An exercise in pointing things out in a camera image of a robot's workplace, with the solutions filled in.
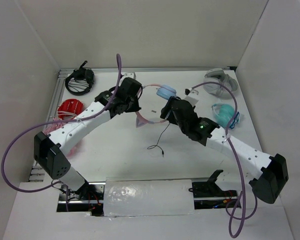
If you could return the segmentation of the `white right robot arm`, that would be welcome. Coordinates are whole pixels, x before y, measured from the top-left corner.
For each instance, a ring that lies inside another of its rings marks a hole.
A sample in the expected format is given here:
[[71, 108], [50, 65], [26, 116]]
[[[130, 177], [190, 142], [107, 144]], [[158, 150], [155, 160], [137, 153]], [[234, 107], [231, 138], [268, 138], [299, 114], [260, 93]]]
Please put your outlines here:
[[239, 160], [252, 176], [248, 183], [256, 197], [267, 204], [275, 203], [289, 179], [285, 157], [258, 151], [230, 136], [213, 120], [199, 117], [185, 99], [171, 97], [162, 108], [160, 118], [177, 125], [192, 141]]

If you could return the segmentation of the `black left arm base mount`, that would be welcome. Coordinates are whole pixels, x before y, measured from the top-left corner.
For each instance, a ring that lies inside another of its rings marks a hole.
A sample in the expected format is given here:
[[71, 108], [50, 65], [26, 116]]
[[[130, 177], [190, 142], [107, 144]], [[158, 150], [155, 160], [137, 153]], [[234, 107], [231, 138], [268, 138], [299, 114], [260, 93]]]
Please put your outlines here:
[[87, 212], [94, 217], [103, 217], [105, 186], [105, 182], [90, 182], [89, 192], [83, 196], [67, 189], [64, 184], [53, 186], [59, 194], [56, 211], [58, 213]]

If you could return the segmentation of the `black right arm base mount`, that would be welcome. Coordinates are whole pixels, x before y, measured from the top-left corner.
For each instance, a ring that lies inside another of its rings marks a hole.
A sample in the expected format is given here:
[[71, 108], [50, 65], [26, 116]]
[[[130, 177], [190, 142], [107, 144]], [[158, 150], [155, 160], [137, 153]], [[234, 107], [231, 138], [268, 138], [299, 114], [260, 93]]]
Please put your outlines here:
[[193, 194], [194, 209], [225, 209], [228, 205], [233, 208], [237, 200], [238, 193], [233, 190], [222, 190], [216, 181], [223, 170], [216, 170], [206, 180], [192, 181], [192, 187], [188, 189]]

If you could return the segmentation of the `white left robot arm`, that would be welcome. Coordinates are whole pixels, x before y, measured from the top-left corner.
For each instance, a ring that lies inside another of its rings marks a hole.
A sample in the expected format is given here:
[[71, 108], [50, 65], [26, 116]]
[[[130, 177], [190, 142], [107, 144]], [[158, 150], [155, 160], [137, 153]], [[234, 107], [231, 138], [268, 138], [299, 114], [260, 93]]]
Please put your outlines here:
[[34, 159], [53, 180], [67, 185], [76, 199], [87, 198], [93, 188], [71, 165], [68, 153], [95, 128], [115, 116], [139, 111], [138, 94], [141, 91], [140, 82], [126, 77], [117, 89], [101, 92], [87, 109], [61, 128], [49, 134], [36, 134]]

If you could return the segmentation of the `pink blue cat-ear headphones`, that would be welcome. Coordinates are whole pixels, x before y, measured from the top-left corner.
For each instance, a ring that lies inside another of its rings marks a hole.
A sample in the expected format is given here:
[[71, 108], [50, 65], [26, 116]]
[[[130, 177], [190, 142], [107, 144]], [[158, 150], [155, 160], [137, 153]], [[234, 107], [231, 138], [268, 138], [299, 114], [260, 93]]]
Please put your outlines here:
[[[147, 87], [157, 87], [156, 95], [165, 100], [169, 100], [170, 97], [177, 96], [177, 91], [174, 88], [172, 88], [168, 85], [165, 85], [165, 84], [152, 83], [152, 84], [144, 85], [141, 87], [141, 89], [137, 93], [138, 100], [141, 98], [141, 96], [143, 94], [143, 90]], [[135, 119], [135, 127], [136, 128], [143, 127], [147, 124], [150, 124], [150, 125], [162, 124], [167, 121], [166, 119], [159, 120], [159, 121], [148, 120], [148, 119], [144, 118], [138, 111], [135, 112], [135, 114], [136, 114], [136, 119]]]

